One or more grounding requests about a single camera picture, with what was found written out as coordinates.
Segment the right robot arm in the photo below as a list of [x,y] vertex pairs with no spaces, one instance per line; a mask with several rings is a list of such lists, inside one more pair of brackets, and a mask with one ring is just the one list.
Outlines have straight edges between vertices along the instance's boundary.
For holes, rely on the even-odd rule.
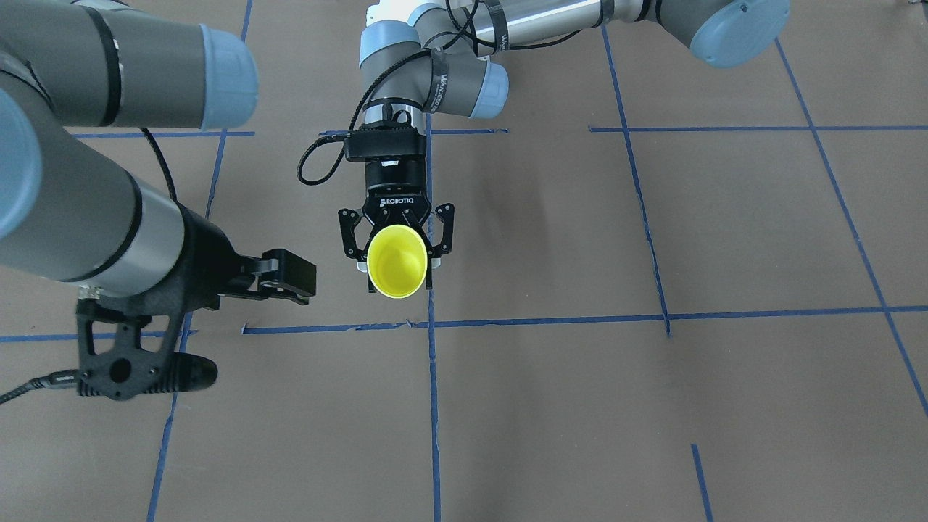
[[[76,30],[89,25],[88,20],[70,21],[52,14],[49,3],[29,4],[27,14],[7,12],[2,15],[2,50],[12,52],[13,37],[29,38],[32,39],[32,43],[28,43],[30,52],[43,51],[55,60],[70,62],[77,51],[92,49],[90,43],[78,43],[76,36]],[[158,196],[166,196],[165,182],[139,129],[65,128],[64,131],[72,140],[128,168],[142,187],[154,189]],[[237,138],[253,135],[252,130],[243,128],[154,129],[154,136],[167,145],[173,174],[181,182],[182,204],[203,215],[211,212],[225,147]],[[2,268],[2,341],[72,336],[76,295],[76,287],[63,282]]]

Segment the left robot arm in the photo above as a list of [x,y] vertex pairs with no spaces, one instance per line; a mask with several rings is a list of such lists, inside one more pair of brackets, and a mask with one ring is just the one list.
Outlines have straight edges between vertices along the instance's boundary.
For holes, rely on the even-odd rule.
[[455,208],[432,206],[427,115],[493,119],[508,73],[491,57],[557,46],[613,21],[649,21],[713,68],[749,62],[791,14],[789,1],[381,1],[359,43],[365,92],[348,129],[328,136],[339,161],[362,163],[362,208],[339,212],[346,257],[368,290],[404,299],[432,285],[453,248]]

